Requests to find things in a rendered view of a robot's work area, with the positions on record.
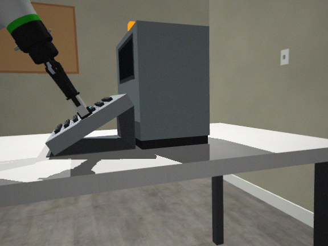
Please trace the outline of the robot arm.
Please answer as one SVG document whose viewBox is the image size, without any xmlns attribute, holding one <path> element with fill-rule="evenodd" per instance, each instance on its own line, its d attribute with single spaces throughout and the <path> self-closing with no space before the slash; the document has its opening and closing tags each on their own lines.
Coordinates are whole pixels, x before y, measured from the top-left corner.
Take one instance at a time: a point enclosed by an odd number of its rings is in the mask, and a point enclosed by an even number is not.
<svg viewBox="0 0 328 246">
<path fill-rule="evenodd" d="M 29 53 L 33 48 L 52 42 L 30 0 L 0 0 L 0 30 L 6 28 L 17 44 L 14 50 Z"/>
</svg>

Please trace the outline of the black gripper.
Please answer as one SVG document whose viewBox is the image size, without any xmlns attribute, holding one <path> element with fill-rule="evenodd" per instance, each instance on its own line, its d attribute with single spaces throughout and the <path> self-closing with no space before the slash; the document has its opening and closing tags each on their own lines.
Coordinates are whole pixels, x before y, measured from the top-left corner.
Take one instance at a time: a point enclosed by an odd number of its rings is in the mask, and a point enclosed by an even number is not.
<svg viewBox="0 0 328 246">
<path fill-rule="evenodd" d="M 46 42 L 33 48 L 29 52 L 29 56 L 35 64 L 44 63 L 46 66 L 46 72 L 53 78 L 55 83 L 67 97 L 67 100 L 71 101 L 79 115 L 83 117 L 89 112 L 86 105 L 78 95 L 80 92 L 77 92 L 61 64 L 54 59 L 58 53 L 58 50 L 52 42 Z"/>
</svg>

